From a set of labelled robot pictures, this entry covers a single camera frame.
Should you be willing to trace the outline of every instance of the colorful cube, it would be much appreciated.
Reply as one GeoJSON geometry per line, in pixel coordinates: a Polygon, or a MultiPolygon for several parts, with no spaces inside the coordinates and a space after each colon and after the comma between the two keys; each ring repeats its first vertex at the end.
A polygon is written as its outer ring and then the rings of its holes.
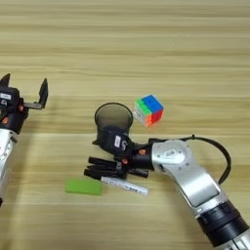
{"type": "Polygon", "coordinates": [[[137,120],[148,127],[160,120],[163,109],[163,105],[153,95],[149,95],[136,101],[133,113],[137,120]]]}

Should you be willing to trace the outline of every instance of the green sponge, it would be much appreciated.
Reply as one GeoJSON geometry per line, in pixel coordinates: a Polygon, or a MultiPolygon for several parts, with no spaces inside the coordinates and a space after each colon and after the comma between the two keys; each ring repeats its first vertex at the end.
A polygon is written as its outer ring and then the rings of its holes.
{"type": "Polygon", "coordinates": [[[101,195],[102,183],[96,180],[68,180],[66,192],[101,195]]]}

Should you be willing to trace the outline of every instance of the marker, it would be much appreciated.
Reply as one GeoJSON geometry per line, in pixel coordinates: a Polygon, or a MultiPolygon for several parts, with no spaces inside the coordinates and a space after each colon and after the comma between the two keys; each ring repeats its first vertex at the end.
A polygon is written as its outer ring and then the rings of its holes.
{"type": "Polygon", "coordinates": [[[105,184],[110,184],[115,187],[123,188],[126,190],[130,190],[139,194],[148,195],[148,189],[145,187],[140,187],[138,185],[134,185],[123,180],[117,178],[110,178],[110,177],[102,177],[101,182],[105,184]]]}

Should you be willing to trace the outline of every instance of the wood grain surface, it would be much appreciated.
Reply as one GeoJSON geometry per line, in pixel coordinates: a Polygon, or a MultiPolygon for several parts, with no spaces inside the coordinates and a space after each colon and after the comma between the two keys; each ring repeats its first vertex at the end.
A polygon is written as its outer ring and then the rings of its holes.
{"type": "MultiPolygon", "coordinates": [[[[229,149],[224,188],[250,222],[250,2],[248,0],[1,0],[0,74],[37,99],[50,84],[46,110],[31,111],[0,210],[1,250],[212,249],[173,182],[154,173],[129,180],[140,196],[104,187],[102,196],[66,194],[90,155],[94,112],[106,102],[133,107],[154,94],[164,118],[131,137],[197,134],[229,149]]],[[[198,163],[219,178],[225,160],[191,143],[198,163]]]]}

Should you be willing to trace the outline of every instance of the black cable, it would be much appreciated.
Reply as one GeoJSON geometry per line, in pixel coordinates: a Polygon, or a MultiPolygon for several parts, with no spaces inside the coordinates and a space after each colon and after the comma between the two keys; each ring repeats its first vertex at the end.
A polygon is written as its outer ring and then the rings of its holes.
{"type": "MultiPolygon", "coordinates": [[[[136,150],[140,150],[141,148],[144,148],[146,146],[151,146],[154,143],[164,143],[166,141],[169,141],[170,139],[167,140],[162,140],[162,139],[149,139],[149,143],[147,145],[143,145],[143,146],[137,146],[136,150]]],[[[219,179],[218,183],[219,185],[221,185],[229,176],[230,171],[231,171],[231,157],[229,152],[226,150],[226,148],[224,146],[222,146],[221,144],[219,144],[218,142],[208,139],[208,138],[203,138],[203,137],[196,137],[195,135],[192,135],[191,137],[186,137],[186,138],[180,138],[179,140],[181,141],[190,141],[190,140],[198,140],[198,141],[202,141],[205,142],[207,144],[210,144],[214,147],[216,147],[225,157],[226,161],[227,161],[227,167],[225,169],[225,171],[223,172],[221,178],[219,179]]]]}
{"type": "Polygon", "coordinates": [[[208,138],[203,138],[203,137],[196,137],[195,135],[192,135],[191,137],[183,138],[181,140],[184,142],[189,141],[189,140],[199,140],[199,141],[208,143],[208,144],[216,147],[224,155],[224,157],[227,161],[227,167],[226,167],[224,173],[222,174],[221,178],[219,179],[219,185],[221,185],[228,178],[230,171],[231,171],[231,158],[230,158],[229,152],[226,150],[226,148],[224,146],[222,146],[221,144],[219,144],[218,142],[216,142],[214,140],[211,140],[208,138]]]}

